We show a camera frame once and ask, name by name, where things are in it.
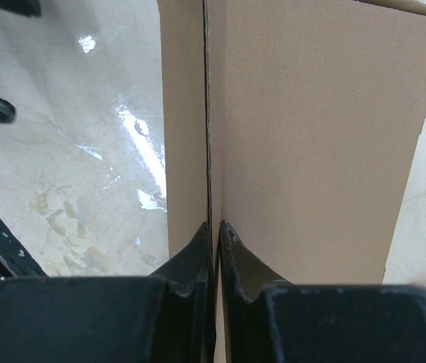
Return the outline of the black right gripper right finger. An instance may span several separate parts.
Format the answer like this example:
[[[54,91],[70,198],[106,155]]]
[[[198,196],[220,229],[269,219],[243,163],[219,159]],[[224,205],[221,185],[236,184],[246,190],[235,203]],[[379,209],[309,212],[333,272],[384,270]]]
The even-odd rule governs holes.
[[[223,222],[219,232],[230,362],[426,362],[426,288],[292,284]]]

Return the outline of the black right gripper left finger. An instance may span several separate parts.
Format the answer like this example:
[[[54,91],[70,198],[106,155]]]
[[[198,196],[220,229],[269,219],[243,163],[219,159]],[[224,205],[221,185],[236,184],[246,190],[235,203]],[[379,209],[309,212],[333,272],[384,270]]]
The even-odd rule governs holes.
[[[209,228],[148,276],[0,282],[0,362],[210,362]]]

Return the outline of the brown cardboard box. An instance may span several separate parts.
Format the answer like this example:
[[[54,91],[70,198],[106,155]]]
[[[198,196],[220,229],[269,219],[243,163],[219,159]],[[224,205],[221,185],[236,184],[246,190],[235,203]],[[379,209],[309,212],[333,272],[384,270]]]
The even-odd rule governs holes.
[[[160,1],[169,255],[209,228],[292,284],[384,284],[426,117],[424,1]]]

